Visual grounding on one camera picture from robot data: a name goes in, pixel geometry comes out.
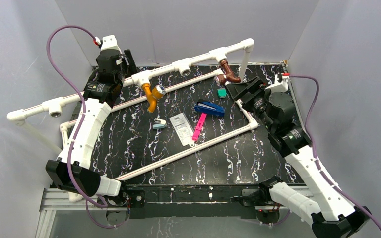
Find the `brown plastic faucet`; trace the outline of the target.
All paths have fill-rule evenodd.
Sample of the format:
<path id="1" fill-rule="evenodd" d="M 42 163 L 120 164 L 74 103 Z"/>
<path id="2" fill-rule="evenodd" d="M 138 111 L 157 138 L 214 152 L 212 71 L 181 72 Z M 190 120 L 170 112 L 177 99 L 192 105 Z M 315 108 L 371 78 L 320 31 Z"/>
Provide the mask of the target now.
<path id="1" fill-rule="evenodd" d="M 241 83 L 241 79 L 237 77 L 234 72 L 231 70 L 229 63 L 226 59 L 222 59 L 219 62 L 221 68 L 223 69 L 224 73 L 220 74 L 215 77 L 215 81 L 219 85 L 225 85 L 226 82 L 230 83 Z"/>

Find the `white PVC pipe frame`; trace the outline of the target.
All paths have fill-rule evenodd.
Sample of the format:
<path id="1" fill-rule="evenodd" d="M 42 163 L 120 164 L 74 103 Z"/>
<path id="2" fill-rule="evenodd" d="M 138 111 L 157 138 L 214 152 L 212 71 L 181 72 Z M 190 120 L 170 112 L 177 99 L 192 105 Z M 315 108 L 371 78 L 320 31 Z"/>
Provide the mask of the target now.
<path id="1" fill-rule="evenodd" d="M 249 62 L 250 54 L 253 51 L 253 47 L 254 47 L 254 40 L 252 38 L 248 38 L 248 39 L 240 41 L 239 43 L 236 43 L 236 44 L 233 44 L 230 46 L 226 46 L 226 47 L 216 48 L 216 49 L 210 50 L 207 53 L 204 53 L 204 54 L 201 54 L 201 55 L 198 55 L 195 57 L 184 58 L 184 59 L 175 61 L 175 62 L 173 62 L 169 65 L 163 66 L 163 67 L 159 67 L 159 68 L 156 68 L 153 70 L 145 70 L 145 71 L 141 71 L 141 72 L 138 71 L 138 73 L 136 73 L 136 74 L 132 75 L 131 77 L 126 78 L 124 80 L 120 96 L 116 100 L 115 105 L 112 108 L 110 114 L 112 112 L 118 110 L 118 109 L 121 109 L 121 108 L 127 108 L 129 106 L 135 105 L 135 104 L 140 103 L 140 102 L 147 102 L 145 93 L 141 89 L 141 86 L 144 83 L 149 83 L 150 89 L 153 89 L 155 86 L 152 86 L 151 82 L 150 82 L 152 78 L 163 75 L 163 74 L 167 74 L 170 72 L 178 72 L 181 76 L 188 76 L 191 72 L 191 67 L 193 65 L 207 61 L 207 60 L 214 60 L 219 64 L 219 62 L 222 59 L 226 59 L 229 63 L 231 70 L 234 72 L 234 74 L 237 77 L 241 78 L 246 71 L 246 68 L 247 68 L 247 65 Z M 209 79 L 209 78 L 216 77 L 216 76 L 223 74 L 223 73 L 224 73 L 224 71 L 220 67 L 219 69 L 217 69 L 211 73 L 208 73 L 208 74 L 202 75 L 200 77 L 196 77 L 194 79 L 187 80 L 185 82 L 182 82 L 182 83 L 176 84 L 174 86 L 165 88 L 166 94 L 173 92 L 175 90 L 181 89 L 183 87 L 192 85 L 194 83 L 197 83 L 197 82 Z M 63 108 L 65 106 L 72 104 L 72 103 L 76 103 L 76 102 L 80 102 L 82 105 L 82 103 L 84 103 L 84 97 L 83 96 L 84 96 L 84 91 L 76 90 L 75 94 L 70 95 L 70 96 L 50 99 L 50 100 L 42 102 L 39 105 L 30 107 L 27 109 L 20 109 L 20 110 L 9 112 L 7 114 L 7 119 L 16 125 L 25 128 L 33 136 L 35 136 L 39 141 L 41 141 L 47 147 L 54 150 L 57 153 L 57 157 L 55 159 L 51 159 L 51 160 L 56 160 L 58 158 L 58 155 L 61 153 L 61 151 L 66 146 L 66 144 L 70 138 L 70 135 L 72 134 L 72 131 L 74 129 L 74 126 L 75 126 L 77 120 L 75 121 L 75 123 L 67 122 L 67 123 L 61 124 L 60 132 L 61 132 L 62 139 L 63 139 L 63 145 L 62 145 L 62 147 L 59 147 L 59 146 L 55 145 L 54 143 L 50 142 L 37 129 L 32 127 L 27 122 L 27 119 L 31 116 L 34 116 L 34 115 L 37 115 L 37 114 L 43 113 L 43 112 L 48 112 L 49 115 L 52 117 L 59 117 L 62 115 Z M 222 141 L 225 141 L 225 140 L 227 140 L 233 136 L 236 136 L 236 135 L 239 135 L 239 134 L 242 134 L 244 132 L 247 132 L 247 131 L 250 131 L 250 130 L 257 128 L 258 124 L 255 121 L 255 119 L 247 111 L 243 111 L 243 114 L 245 115 L 245 117 L 248 120 L 248 124 L 246 126 L 239 128 L 239 129 L 236 129 L 232 132 L 229 132 L 229 133 L 222 135 L 220 137 L 217 137 L 215 139 L 209 140 L 209 141 L 202 143 L 200 145 L 195 144 L 194 147 L 191 147 L 190 149 L 188 149 L 182 153 L 173 155 L 169 158 L 162 159 L 158 162 L 152 163 L 152 164 L 145 166 L 143 168 L 134 170 L 134 171 L 127 173 L 123 176 L 115 178 L 115 180 L 120 181 L 122 186 L 123 186 L 123 182 L 125 180 L 136 177 L 140 174 L 146 173 L 147 171 L 161 167 L 165 164 L 176 161 L 178 159 L 181 159 L 181 158 L 183 158 L 183 157 L 185 157 L 191 153 L 197 152 L 201 149 L 204 149 L 204 148 L 207 148 L 209 146 L 220 143 Z M 122 187 L 121 187 L 121 190 L 120 190 L 118 196 L 120 196 L 122 194 L 122 192 L 123 191 L 122 191 Z M 77 193 L 77 194 L 81 195 L 87 202 L 93 202 L 93 197 L 99 197 L 99 198 L 107 197 L 107 196 L 102 196 L 102 195 L 94 195 L 94 196 L 89 197 L 89 196 L 85 195 L 83 192 Z"/>

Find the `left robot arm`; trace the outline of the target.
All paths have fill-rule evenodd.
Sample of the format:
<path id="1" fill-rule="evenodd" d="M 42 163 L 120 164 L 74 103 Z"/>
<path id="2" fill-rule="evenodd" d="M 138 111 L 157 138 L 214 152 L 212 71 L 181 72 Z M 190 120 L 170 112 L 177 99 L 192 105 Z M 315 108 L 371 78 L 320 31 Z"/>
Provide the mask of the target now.
<path id="1" fill-rule="evenodd" d="M 92 72 L 84 90 L 84 103 L 72 134 L 56 160 L 49 160 L 46 172 L 60 190 L 109 196 L 116 206 L 128 201 L 128 192 L 120 181 L 103 177 L 90 169 L 91 156 L 100 130 L 119 98 L 126 77 L 137 72 L 129 49 L 101 50 L 98 67 Z"/>

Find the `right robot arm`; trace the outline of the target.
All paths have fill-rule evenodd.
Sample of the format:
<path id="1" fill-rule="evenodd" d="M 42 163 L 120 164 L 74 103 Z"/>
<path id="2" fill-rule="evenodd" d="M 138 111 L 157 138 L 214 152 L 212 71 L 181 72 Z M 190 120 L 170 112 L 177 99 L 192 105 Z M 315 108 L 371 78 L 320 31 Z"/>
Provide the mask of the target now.
<path id="1" fill-rule="evenodd" d="M 281 204 L 305 221 L 318 238 L 348 238 L 358 232 L 370 218 L 368 208 L 340 194 L 335 181 L 313 156 L 311 139 L 294 122 L 297 110 L 287 87 L 267 86 L 255 77 L 248 82 L 226 83 L 225 88 L 244 110 L 262 121 L 273 148 L 297 171 L 313 195 L 308 198 L 273 176 L 263 181 L 258 191 L 236 200 L 254 205 Z"/>

